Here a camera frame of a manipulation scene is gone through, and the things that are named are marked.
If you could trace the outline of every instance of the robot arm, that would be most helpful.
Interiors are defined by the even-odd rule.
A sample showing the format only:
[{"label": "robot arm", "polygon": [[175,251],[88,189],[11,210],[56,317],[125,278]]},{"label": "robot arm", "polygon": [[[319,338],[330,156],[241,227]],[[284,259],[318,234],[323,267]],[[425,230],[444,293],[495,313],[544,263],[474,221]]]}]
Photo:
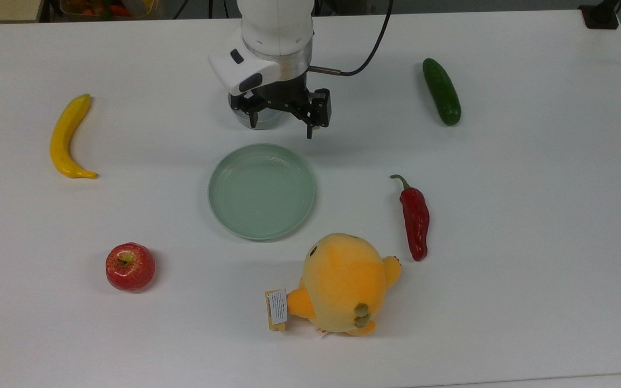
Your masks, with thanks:
[{"label": "robot arm", "polygon": [[305,73],[311,63],[313,0],[239,0],[241,27],[210,52],[232,96]]}]

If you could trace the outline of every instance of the toy vegetable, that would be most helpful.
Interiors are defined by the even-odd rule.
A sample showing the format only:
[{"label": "toy vegetable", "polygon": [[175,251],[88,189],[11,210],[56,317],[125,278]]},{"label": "toy vegetable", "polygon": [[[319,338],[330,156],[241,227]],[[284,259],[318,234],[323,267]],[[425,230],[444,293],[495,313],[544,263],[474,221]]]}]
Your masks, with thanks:
[{"label": "toy vegetable", "polygon": [[411,256],[417,262],[423,260],[428,254],[426,235],[431,223],[431,214],[426,206],[423,193],[410,187],[402,175],[390,175],[392,179],[399,179],[404,184],[404,191],[399,197],[404,210],[404,223],[406,224],[406,238],[409,240]]},{"label": "toy vegetable", "polygon": [[461,104],[452,79],[442,66],[432,58],[423,61],[423,76],[438,108],[438,115],[446,125],[456,125],[461,119]]}]

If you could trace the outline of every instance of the banana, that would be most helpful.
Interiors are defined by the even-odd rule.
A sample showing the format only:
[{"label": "banana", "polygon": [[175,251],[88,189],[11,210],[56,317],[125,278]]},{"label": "banana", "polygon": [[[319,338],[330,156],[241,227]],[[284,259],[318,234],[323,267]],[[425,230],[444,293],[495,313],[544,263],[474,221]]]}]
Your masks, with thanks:
[{"label": "banana", "polygon": [[83,118],[86,117],[88,109],[91,107],[91,96],[88,94],[80,95],[72,99],[61,113],[59,121],[52,132],[52,142],[50,142],[50,156],[52,163],[59,172],[69,178],[89,178],[95,179],[96,172],[82,169],[68,153],[68,146],[71,138],[76,132]]}]

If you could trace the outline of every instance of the fruit container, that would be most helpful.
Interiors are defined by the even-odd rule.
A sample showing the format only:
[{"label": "fruit container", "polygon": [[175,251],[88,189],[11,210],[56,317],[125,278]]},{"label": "fruit container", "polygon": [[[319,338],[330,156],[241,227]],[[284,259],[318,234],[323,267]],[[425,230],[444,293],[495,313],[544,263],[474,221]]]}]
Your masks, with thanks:
[{"label": "fruit container", "polygon": [[73,5],[74,0],[60,0],[59,5],[69,22],[103,22],[104,20],[155,20],[162,19],[163,3],[162,0],[153,0],[153,4],[148,13],[136,17],[112,16],[110,19],[103,19],[100,15],[84,15]]}]

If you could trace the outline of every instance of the black cable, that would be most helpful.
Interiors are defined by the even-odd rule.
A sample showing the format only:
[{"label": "black cable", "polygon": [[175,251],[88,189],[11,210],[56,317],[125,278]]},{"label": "black cable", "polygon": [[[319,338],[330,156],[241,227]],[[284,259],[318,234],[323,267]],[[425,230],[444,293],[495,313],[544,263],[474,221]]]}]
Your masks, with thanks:
[{"label": "black cable", "polygon": [[363,69],[365,69],[366,66],[368,66],[373,55],[375,55],[375,52],[377,51],[378,46],[380,46],[380,42],[382,41],[382,36],[385,35],[385,30],[387,29],[387,22],[389,22],[390,15],[392,14],[393,3],[394,3],[394,0],[390,0],[389,4],[387,5],[387,13],[385,14],[385,21],[382,22],[382,29],[380,30],[380,35],[378,35],[377,41],[375,42],[375,46],[372,47],[372,51],[370,52],[370,55],[368,56],[368,58],[358,69],[355,69],[354,71],[349,71],[349,72],[340,71],[340,75],[345,76],[345,77],[350,77],[352,75],[356,75],[360,73]]},{"label": "black cable", "polygon": [[177,11],[177,14],[174,15],[174,19],[177,19],[179,17],[179,15],[183,11],[183,8],[185,7],[185,5],[187,5],[187,3],[188,3],[188,0],[183,0],[182,7],[180,7],[179,10]]}]

